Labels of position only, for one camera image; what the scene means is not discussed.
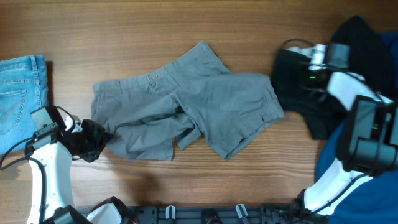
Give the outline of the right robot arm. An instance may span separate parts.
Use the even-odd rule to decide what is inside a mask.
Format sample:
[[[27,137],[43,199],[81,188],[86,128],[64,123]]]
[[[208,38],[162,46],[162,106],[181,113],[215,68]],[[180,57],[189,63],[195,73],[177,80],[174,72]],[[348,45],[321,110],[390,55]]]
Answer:
[[[301,51],[310,59],[308,80],[326,83],[325,91],[344,106],[348,118],[330,167],[290,204],[291,221],[324,221],[360,185],[397,170],[397,105],[347,70],[349,52],[347,45],[334,43]]]

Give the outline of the grey shorts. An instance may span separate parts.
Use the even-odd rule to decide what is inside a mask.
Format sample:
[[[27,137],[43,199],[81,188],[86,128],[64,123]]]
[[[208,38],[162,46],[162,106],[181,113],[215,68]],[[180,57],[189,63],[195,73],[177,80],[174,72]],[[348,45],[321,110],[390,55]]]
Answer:
[[[233,73],[206,42],[158,70],[93,86],[91,117],[130,160],[170,161],[204,137],[221,158],[243,150],[284,112],[267,75]]]

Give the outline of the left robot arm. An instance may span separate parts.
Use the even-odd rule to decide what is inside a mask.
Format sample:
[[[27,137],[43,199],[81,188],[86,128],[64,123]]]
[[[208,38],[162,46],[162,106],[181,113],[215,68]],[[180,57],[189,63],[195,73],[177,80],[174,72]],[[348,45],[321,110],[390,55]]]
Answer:
[[[137,218],[120,199],[111,197],[86,215],[74,207],[70,167],[74,159],[97,160],[113,135],[98,123],[63,119],[59,106],[44,106],[31,113],[37,131],[26,144],[32,169],[32,206],[29,223],[136,223]]]

